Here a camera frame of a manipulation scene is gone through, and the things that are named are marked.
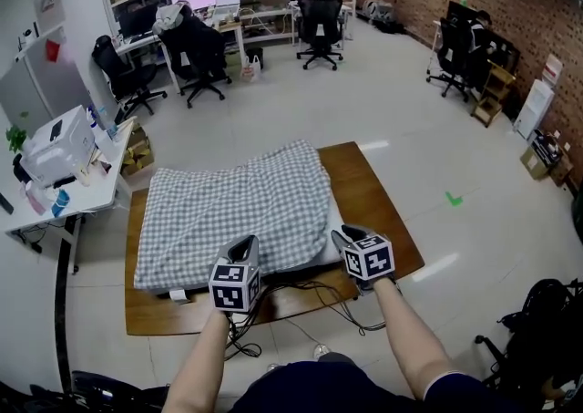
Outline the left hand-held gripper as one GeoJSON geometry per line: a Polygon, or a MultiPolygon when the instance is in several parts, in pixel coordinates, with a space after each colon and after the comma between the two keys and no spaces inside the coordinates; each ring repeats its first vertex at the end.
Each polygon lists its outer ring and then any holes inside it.
{"type": "Polygon", "coordinates": [[[218,310],[248,314],[253,309],[261,291],[257,236],[235,238],[219,248],[210,267],[209,290],[218,310]]]}

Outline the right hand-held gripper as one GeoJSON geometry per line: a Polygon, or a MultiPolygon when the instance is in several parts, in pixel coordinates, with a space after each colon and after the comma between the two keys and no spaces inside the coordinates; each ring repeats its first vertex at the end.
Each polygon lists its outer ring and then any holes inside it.
{"type": "Polygon", "coordinates": [[[331,231],[331,239],[359,295],[371,293],[373,284],[382,279],[398,287],[393,246],[387,237],[360,225],[343,224],[340,232],[331,231]]]}

